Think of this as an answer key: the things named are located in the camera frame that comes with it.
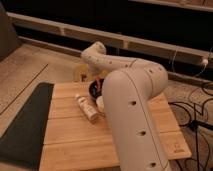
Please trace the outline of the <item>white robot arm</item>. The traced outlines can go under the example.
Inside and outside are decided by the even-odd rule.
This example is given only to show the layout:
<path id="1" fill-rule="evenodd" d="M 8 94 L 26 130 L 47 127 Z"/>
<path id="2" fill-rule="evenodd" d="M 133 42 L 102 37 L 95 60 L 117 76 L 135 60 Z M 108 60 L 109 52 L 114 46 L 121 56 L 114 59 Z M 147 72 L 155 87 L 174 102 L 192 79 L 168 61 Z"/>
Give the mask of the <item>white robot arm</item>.
<path id="1" fill-rule="evenodd" d="M 148 101 L 168 83 L 165 68 L 152 61 L 112 56 L 101 42 L 82 51 L 94 75 L 106 70 L 102 97 L 121 171 L 172 171 Z"/>

